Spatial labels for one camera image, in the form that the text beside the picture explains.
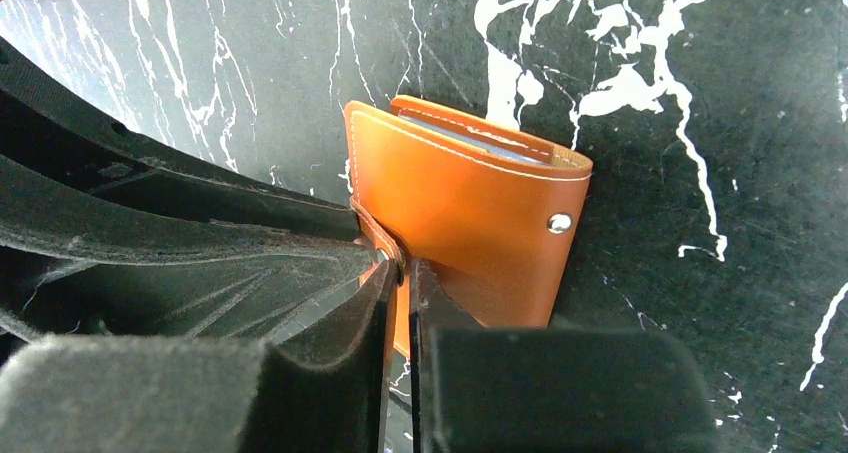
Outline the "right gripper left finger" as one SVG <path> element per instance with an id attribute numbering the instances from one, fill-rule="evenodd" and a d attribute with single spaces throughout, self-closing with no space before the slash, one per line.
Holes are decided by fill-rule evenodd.
<path id="1" fill-rule="evenodd" d="M 49 335 L 1 371 L 5 452 L 379 452 L 397 266 L 290 339 Z"/>

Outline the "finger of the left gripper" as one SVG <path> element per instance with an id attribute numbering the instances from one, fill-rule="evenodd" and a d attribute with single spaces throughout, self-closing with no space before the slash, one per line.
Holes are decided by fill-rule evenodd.
<path id="1" fill-rule="evenodd" d="M 48 334 L 277 337 L 371 265 L 346 207 L 128 129 L 1 45 L 1 354 Z"/>

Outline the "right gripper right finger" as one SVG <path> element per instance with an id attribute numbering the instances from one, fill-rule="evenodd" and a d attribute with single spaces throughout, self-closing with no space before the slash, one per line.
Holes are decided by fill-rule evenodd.
<path id="1" fill-rule="evenodd" d="M 698 366 L 660 333 L 484 328 L 409 269 L 417 452 L 715 452 Z"/>

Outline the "brown leather card holder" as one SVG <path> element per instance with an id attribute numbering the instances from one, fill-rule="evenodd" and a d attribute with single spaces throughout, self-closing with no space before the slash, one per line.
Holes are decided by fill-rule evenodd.
<path id="1" fill-rule="evenodd" d="M 351 204 L 404 276 L 428 261 L 486 327 L 544 327 L 592 161 L 562 145 L 408 95 L 345 106 Z"/>

